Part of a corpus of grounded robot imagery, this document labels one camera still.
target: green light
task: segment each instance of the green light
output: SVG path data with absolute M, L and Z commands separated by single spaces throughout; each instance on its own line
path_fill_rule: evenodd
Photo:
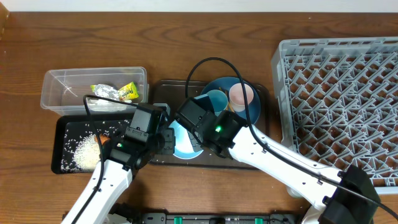
M 216 132 L 220 132 L 221 131 L 221 126 L 217 126 L 216 127 Z

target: blue bowl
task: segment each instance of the blue bowl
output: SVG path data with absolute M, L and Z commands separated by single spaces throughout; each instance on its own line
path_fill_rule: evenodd
M 213 80 L 212 82 L 207 84 L 207 86 L 202 90 L 201 95 L 206 94 L 210 90 L 219 90 L 219 87 L 221 87 L 222 90 L 228 90 L 229 92 L 231 87 L 237 83 L 240 83 L 240 81 L 238 78 L 235 77 L 217 78 L 216 80 Z M 249 104 L 249 114 L 252 124 L 255 124 L 260 117 L 261 102 L 259 95 L 255 89 L 253 89 L 253 93 L 254 93 L 254 98 L 252 102 Z M 246 110 L 235 113 L 239 115 L 241 118 L 246 119 Z

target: table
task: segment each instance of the table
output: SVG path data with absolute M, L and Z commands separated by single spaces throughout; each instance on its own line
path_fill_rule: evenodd
M 40 107 L 47 70 L 143 66 L 153 85 L 223 57 L 273 96 L 270 61 L 281 40 L 393 35 L 397 14 L 12 12 L 0 41 L 0 223 L 59 223 L 90 178 L 50 170 L 59 115 Z M 207 62 L 193 80 L 225 75 L 233 75 L 226 65 Z M 274 116 L 271 137 L 280 141 Z M 398 211 L 398 196 L 381 198 Z M 262 172 L 156 166 L 142 169 L 119 202 L 191 213 L 308 208 Z M 375 223 L 393 221 L 377 211 Z

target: plastic crate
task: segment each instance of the plastic crate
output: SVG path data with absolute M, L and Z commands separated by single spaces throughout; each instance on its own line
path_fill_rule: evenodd
M 398 194 L 398 37 L 283 40 L 272 58 L 282 144 Z
M 86 114 L 83 96 L 93 94 L 91 85 L 107 84 L 117 89 L 134 82 L 139 97 L 133 103 L 146 103 L 148 100 L 147 72 L 142 67 L 116 68 L 77 68 L 50 70 L 44 76 L 40 105 L 59 115 Z M 126 105 L 89 105 L 93 114 L 130 113 L 134 106 Z

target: yellow snack package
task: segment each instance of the yellow snack package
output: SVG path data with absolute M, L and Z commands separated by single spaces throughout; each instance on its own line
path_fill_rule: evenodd
M 138 96 L 139 96 L 138 92 L 137 92 L 137 87 L 135 86 L 135 84 L 133 82 L 120 88 L 118 93 L 119 93 L 119 99 L 121 101 L 133 100 L 135 98 L 138 98 Z

